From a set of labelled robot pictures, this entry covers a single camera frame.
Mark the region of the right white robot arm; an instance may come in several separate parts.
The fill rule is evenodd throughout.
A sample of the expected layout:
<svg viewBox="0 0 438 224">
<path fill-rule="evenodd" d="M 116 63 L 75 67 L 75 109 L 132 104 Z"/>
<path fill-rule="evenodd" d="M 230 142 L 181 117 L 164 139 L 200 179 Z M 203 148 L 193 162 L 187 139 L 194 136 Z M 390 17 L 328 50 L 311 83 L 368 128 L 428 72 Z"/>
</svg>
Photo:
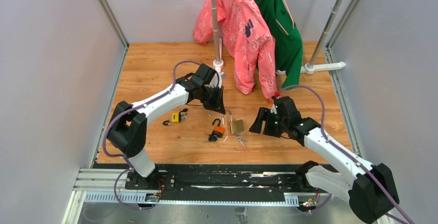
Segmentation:
<svg viewBox="0 0 438 224">
<path fill-rule="evenodd" d="M 384 163 L 373 163 L 355 155 L 311 117 L 303 118 L 290 97 L 274 98 L 272 108 L 260 107 L 252 133 L 287 138 L 318 153 L 334 169 L 329 171 L 314 161 L 295 170 L 295 185 L 300 191 L 322 189 L 346 202 L 364 223 L 373 223 L 399 205 L 392 171 Z"/>
</svg>

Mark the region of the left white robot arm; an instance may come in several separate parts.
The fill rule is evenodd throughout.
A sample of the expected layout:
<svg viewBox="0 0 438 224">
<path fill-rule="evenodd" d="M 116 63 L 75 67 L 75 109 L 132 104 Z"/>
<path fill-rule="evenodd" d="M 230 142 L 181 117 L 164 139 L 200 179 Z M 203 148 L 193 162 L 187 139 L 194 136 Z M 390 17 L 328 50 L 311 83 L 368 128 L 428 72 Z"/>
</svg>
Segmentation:
<svg viewBox="0 0 438 224">
<path fill-rule="evenodd" d="M 159 93 L 134 103 L 119 102 L 105 130 L 102 149 L 107 156 L 106 142 L 116 147 L 129 168 L 136 172 L 138 182 L 145 189 L 158 184 L 155 163 L 146 152 L 147 127 L 174 108 L 198 100 L 204 109 L 225 114 L 222 78 L 219 72 L 204 63 L 197 70 L 182 77 L 173 71 L 172 83 Z"/>
</svg>

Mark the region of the brass padlock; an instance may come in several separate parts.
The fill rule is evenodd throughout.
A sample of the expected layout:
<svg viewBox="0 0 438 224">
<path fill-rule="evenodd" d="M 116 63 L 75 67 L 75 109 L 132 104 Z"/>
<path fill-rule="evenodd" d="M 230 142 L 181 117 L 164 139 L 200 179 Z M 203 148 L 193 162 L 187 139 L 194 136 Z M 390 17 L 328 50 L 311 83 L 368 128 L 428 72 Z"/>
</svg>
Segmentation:
<svg viewBox="0 0 438 224">
<path fill-rule="evenodd" d="M 231 134 L 241 133 L 245 130 L 242 119 L 234 119 L 231 110 L 226 110 L 229 114 L 229 130 Z"/>
</svg>

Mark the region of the silver brass-lock keys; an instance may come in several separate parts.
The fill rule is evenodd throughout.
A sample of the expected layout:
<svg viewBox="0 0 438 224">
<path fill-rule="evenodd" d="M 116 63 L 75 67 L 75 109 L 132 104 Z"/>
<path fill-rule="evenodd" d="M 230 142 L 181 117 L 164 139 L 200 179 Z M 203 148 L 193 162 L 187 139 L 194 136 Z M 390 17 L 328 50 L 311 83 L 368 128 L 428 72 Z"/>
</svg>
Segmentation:
<svg viewBox="0 0 438 224">
<path fill-rule="evenodd" d="M 246 147 L 246 141 L 242 138 L 240 133 L 236 133 L 236 138 L 238 140 L 238 142 L 243 145 L 244 147 Z"/>
</svg>

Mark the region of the orange padlock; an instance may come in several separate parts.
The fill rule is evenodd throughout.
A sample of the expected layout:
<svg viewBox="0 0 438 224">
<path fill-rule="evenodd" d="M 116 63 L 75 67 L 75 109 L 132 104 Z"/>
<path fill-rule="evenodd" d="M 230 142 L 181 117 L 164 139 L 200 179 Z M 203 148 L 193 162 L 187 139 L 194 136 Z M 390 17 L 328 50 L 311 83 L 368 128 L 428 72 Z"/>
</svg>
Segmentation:
<svg viewBox="0 0 438 224">
<path fill-rule="evenodd" d="M 219 118 L 216 118 L 212 122 L 213 131 L 211 134 L 217 135 L 219 138 L 223 137 L 225 129 L 221 126 L 221 120 Z"/>
</svg>

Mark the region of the black orange-lock keys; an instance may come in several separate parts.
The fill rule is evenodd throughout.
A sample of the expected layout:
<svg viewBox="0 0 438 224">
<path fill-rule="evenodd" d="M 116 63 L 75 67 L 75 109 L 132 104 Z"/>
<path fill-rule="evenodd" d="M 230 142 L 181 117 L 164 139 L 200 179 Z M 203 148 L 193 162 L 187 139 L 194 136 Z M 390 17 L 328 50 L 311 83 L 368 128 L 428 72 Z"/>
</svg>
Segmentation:
<svg viewBox="0 0 438 224">
<path fill-rule="evenodd" d="M 207 142 L 217 142 L 218 139 L 219 139 L 219 137 L 218 137 L 217 135 L 215 135 L 215 134 L 210 134 L 210 135 L 208 136 L 207 140 L 204 141 L 204 143 L 207 143 Z"/>
</svg>

